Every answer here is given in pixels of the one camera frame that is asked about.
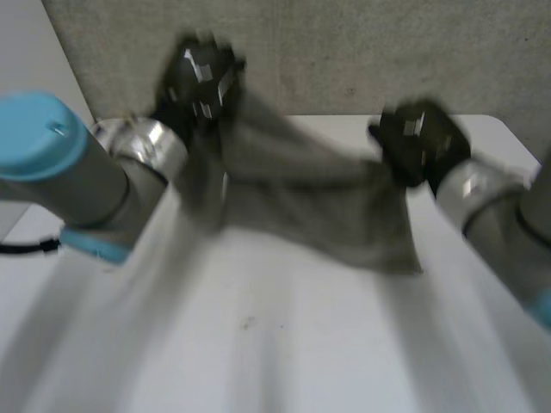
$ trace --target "cloth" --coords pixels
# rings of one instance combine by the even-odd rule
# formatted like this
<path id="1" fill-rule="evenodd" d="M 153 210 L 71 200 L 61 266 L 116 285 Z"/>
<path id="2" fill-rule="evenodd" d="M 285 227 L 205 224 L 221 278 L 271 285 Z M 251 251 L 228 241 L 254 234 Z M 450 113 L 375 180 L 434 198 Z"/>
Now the cloth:
<path id="1" fill-rule="evenodd" d="M 385 164 L 333 150 L 250 94 L 218 143 L 206 142 L 226 172 L 222 227 L 271 232 L 361 268 L 419 271 L 405 190 Z"/>

